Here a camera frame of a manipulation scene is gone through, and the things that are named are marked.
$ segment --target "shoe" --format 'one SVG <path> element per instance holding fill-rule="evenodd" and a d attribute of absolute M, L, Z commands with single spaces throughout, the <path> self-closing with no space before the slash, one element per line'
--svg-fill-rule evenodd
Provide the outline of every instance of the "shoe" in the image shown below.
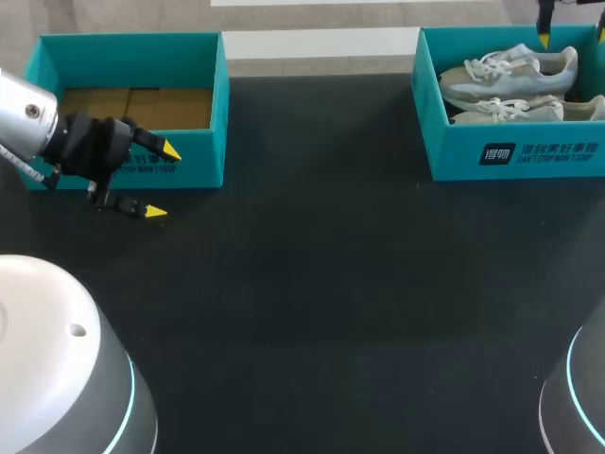
<path fill-rule="evenodd" d="M 529 103 L 523 99 L 501 101 L 495 97 L 489 101 L 476 102 L 471 111 L 455 115 L 450 123 L 489 125 L 527 121 L 563 121 L 563 106 L 559 100 L 555 100 L 531 109 Z"/>
<path fill-rule="evenodd" d="M 540 54 L 524 44 L 492 52 L 481 60 L 440 75 L 443 98 L 462 110 L 469 104 L 497 97 L 531 100 L 537 96 L 563 97 L 576 80 L 578 52 L 566 47 L 558 54 Z"/>
<path fill-rule="evenodd" d="M 533 121 L 603 121 L 605 96 L 595 96 L 589 102 L 565 102 L 554 96 L 541 96 L 532 101 L 494 98 L 477 102 L 469 112 L 459 113 L 450 121 L 456 125 L 488 125 Z"/>
<path fill-rule="evenodd" d="M 555 96 L 541 96 L 528 104 L 531 109 L 535 109 L 556 101 L 559 101 L 563 107 L 564 121 L 605 120 L 605 96 L 603 95 L 597 95 L 588 102 L 566 102 L 557 99 Z"/>

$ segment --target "black mat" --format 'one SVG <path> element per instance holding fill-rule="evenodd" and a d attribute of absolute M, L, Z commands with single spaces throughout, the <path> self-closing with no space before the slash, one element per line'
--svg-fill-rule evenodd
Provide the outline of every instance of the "black mat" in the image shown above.
<path fill-rule="evenodd" d="M 220 191 L 143 194 L 158 222 L 0 175 L 0 253 L 91 291 L 163 453 L 545 452 L 543 380 L 605 288 L 602 181 L 431 183 L 401 75 L 233 80 L 228 143 Z"/>

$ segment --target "cardboard box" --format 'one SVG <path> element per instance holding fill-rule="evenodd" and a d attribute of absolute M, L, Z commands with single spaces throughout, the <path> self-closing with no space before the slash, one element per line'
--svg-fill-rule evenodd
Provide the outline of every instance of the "cardboard box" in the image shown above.
<path fill-rule="evenodd" d="M 132 117 L 181 155 L 165 163 L 139 146 L 112 188 L 220 187 L 229 117 L 229 75 L 220 33 L 44 35 L 25 78 L 55 94 L 60 112 Z M 36 158 L 45 175 L 51 167 Z M 29 189 L 44 189 L 24 176 Z M 61 177 L 58 189 L 85 189 Z"/>
<path fill-rule="evenodd" d="M 545 52 L 535 26 L 421 29 L 412 91 L 433 179 L 494 180 L 605 175 L 605 122 L 450 125 L 437 76 L 465 59 L 523 43 Z M 575 96 L 605 94 L 605 46 L 595 26 L 553 26 L 549 52 L 579 52 Z"/>

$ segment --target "black logo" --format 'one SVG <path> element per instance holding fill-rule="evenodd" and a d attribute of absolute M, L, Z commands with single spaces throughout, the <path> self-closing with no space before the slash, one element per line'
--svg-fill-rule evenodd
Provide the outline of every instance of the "black logo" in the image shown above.
<path fill-rule="evenodd" d="M 488 144 L 483 149 L 480 166 L 502 166 L 510 162 L 515 144 L 508 142 L 505 144 Z"/>

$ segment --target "glowing cyan ring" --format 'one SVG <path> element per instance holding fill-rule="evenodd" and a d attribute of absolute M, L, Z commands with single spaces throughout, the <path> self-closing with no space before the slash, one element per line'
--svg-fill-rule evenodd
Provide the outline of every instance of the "glowing cyan ring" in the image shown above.
<path fill-rule="evenodd" d="M 129 423 L 130 414 L 132 413 L 132 406 L 134 405 L 134 368 L 132 367 L 132 361 L 130 360 L 130 357 L 128 356 L 128 354 L 126 354 L 126 356 L 129 359 L 129 365 L 130 365 L 130 382 L 131 382 L 131 385 L 130 385 L 130 401 L 129 401 L 129 406 L 126 409 L 126 414 L 124 415 L 124 420 L 122 421 L 122 424 L 120 425 L 120 428 L 117 430 L 117 432 L 115 432 L 115 436 L 113 437 L 112 442 L 103 451 L 103 454 L 110 454 L 113 451 L 113 449 L 115 448 L 115 445 L 117 445 L 117 442 L 120 441 L 120 437 L 124 433 L 124 430 L 126 429 L 126 425 Z"/>
<path fill-rule="evenodd" d="M 582 421 L 584 421 L 584 424 L 586 425 L 586 427 L 593 433 L 593 435 L 595 435 L 595 438 L 597 440 L 599 440 L 601 445 L 605 446 L 605 440 L 596 431 L 595 427 L 588 420 L 586 413 L 584 413 L 584 410 L 580 406 L 578 398 L 576 397 L 576 390 L 574 390 L 574 384 L 571 379 L 571 352 L 574 349 L 574 343 L 576 342 L 576 339 L 578 338 L 578 334 L 581 330 L 582 330 L 582 328 L 580 328 L 578 330 L 578 332 L 576 333 L 576 336 L 574 336 L 574 339 L 569 344 L 569 350 L 567 351 L 567 363 L 566 363 L 567 384 L 569 385 L 569 392 L 571 393 L 571 398 L 574 401 L 574 405 L 576 406 L 576 410 L 578 410 L 579 416 L 582 418 Z"/>

